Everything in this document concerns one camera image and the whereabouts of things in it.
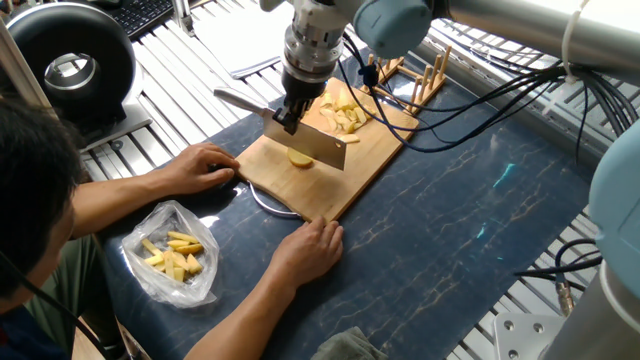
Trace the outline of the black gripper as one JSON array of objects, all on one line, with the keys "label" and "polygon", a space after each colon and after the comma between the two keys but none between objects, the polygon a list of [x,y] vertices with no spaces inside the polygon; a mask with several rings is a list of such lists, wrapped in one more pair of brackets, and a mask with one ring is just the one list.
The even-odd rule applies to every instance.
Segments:
[{"label": "black gripper", "polygon": [[290,135],[326,88],[339,58],[338,48],[286,48],[282,85],[286,91],[272,119]]}]

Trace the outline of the person's left hand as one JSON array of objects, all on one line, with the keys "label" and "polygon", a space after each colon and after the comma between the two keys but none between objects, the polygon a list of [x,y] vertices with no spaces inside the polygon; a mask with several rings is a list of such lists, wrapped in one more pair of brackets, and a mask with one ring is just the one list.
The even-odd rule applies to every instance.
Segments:
[{"label": "person's left hand", "polygon": [[239,169],[234,156],[210,143],[191,145],[153,172],[165,195],[194,194],[228,182]]}]

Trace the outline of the person's right hand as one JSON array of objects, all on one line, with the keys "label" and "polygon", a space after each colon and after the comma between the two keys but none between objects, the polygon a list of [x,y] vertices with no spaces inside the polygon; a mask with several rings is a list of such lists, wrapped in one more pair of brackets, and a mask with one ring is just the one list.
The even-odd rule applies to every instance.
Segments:
[{"label": "person's right hand", "polygon": [[291,291],[326,274],[342,257],[344,228],[323,218],[304,223],[275,250],[261,281]]}]

